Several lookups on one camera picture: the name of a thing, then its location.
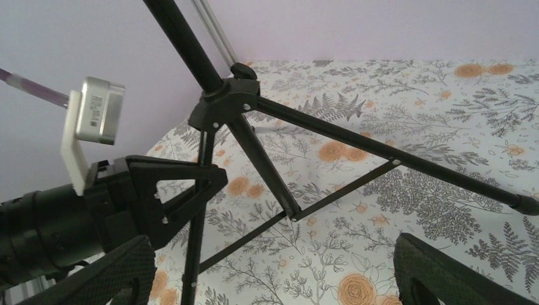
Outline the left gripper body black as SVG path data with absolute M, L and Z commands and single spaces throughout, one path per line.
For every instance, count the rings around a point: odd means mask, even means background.
M 137 223 L 139 195 L 134 183 L 136 159 L 92 163 L 86 176 L 84 201 L 92 222 L 91 253 L 108 253 L 143 235 Z

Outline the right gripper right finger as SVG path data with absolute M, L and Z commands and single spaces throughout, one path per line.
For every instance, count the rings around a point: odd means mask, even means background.
M 402 304 L 535 303 L 472 271 L 409 233 L 399 234 L 393 265 Z

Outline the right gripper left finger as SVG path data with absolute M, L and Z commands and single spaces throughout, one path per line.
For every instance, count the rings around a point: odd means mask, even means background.
M 154 258 L 149 238 L 137 236 L 21 304 L 147 304 Z

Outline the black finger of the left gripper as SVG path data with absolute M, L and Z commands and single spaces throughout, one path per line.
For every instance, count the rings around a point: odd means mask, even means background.
M 130 210 L 139 233 L 156 250 L 165 247 L 228 183 L 225 169 L 217 165 L 147 156 L 129 156 L 126 162 L 136 193 Z M 157 183 L 169 180 L 193 180 L 200 188 L 193 185 L 162 203 L 155 197 Z

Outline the black perforated music stand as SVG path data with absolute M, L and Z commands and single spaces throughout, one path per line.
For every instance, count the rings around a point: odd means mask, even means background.
M 530 196 L 510 193 L 491 186 L 408 152 L 382 144 L 262 97 L 256 74 L 244 64 L 236 63 L 231 66 L 232 78 L 221 78 L 174 1 L 147 1 L 146 6 L 203 90 L 200 101 L 189 118 L 190 126 L 200 132 L 198 166 L 200 168 L 210 166 L 215 133 L 220 127 L 227 126 L 283 209 L 280 215 L 265 222 L 255 231 L 206 261 L 201 261 L 200 252 L 206 209 L 205 204 L 201 204 L 199 211 L 188 217 L 190 231 L 181 297 L 183 304 L 194 303 L 195 286 L 201 272 L 253 240 L 274 223 L 284 217 L 288 217 L 293 221 L 306 217 L 397 166 L 408 167 L 473 193 L 499 201 L 521 214 L 538 215 L 538 202 Z M 302 210 L 266 154 L 255 135 L 253 127 L 245 119 L 244 114 L 249 111 L 262 112 L 338 140 L 384 158 L 386 163 L 306 210 Z

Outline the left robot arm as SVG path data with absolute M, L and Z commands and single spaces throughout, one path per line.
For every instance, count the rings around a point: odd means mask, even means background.
M 217 165 L 147 156 L 92 164 L 70 184 L 1 205 L 1 289 L 63 272 L 144 235 L 159 250 L 228 182 Z

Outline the floral patterned table mat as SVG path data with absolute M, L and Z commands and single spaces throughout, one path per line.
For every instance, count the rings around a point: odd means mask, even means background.
M 271 100 L 538 200 L 538 59 L 247 65 Z M 246 117 L 303 209 L 386 161 Z M 281 212 L 230 131 L 215 141 L 229 185 L 208 204 L 203 259 Z M 149 304 L 180 304 L 188 229 L 158 252 Z M 538 217 L 399 166 L 223 259 L 199 276 L 196 304 L 400 304 L 392 254 L 401 232 L 538 302 Z

